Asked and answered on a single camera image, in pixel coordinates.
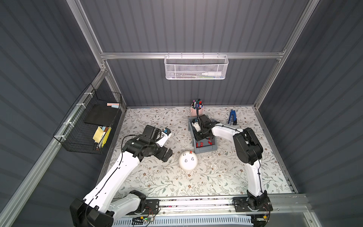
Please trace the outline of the grey plastic parts bin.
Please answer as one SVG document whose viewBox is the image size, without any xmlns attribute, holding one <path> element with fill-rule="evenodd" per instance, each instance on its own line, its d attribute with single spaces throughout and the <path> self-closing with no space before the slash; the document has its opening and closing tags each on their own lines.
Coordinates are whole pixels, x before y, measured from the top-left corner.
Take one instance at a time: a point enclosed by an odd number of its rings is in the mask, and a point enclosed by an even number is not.
<svg viewBox="0 0 363 227">
<path fill-rule="evenodd" d="M 196 141 L 195 139 L 195 128 L 192 126 L 192 121 L 196 119 L 196 117 L 189 117 L 188 118 L 188 130 L 190 132 L 192 138 L 192 145 L 194 147 L 194 152 L 196 154 L 212 152 L 217 150 L 217 139 L 214 136 L 212 139 L 210 137 L 203 139 L 201 141 Z"/>
</svg>

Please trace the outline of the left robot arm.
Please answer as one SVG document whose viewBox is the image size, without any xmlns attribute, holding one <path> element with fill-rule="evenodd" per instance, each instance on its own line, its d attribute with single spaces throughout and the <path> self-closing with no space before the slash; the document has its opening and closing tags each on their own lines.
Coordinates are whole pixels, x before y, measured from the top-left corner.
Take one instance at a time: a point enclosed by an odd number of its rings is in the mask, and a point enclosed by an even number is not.
<svg viewBox="0 0 363 227">
<path fill-rule="evenodd" d="M 159 129 L 147 125 L 142 134 L 133 135 L 122 148 L 117 161 L 102 180 L 83 199 L 70 205 L 73 225 L 76 227 L 110 227 L 116 219 L 127 214 L 148 212 L 146 195 L 133 190 L 127 196 L 113 198 L 129 174 L 146 157 L 154 156 L 166 162 L 173 151 L 165 147 L 172 135 L 169 128 Z"/>
</svg>

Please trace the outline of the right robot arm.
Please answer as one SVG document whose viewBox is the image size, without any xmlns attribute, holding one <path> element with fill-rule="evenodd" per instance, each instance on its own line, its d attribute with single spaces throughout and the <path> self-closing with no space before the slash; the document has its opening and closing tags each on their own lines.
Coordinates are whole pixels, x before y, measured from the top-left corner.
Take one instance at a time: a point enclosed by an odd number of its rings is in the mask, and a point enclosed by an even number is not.
<svg viewBox="0 0 363 227">
<path fill-rule="evenodd" d="M 235 146 L 237 157 L 245 164 L 248 180 L 247 201 L 251 211 L 261 209 L 270 212 L 273 210 L 268 193 L 264 188 L 261 175 L 261 159 L 263 147 L 251 128 L 236 129 L 225 126 L 217 121 L 211 121 L 209 117 L 200 114 L 202 102 L 194 101 L 193 108 L 196 110 L 196 119 L 191 126 L 194 138 L 200 141 L 207 138 L 220 137 L 232 141 Z"/>
</svg>

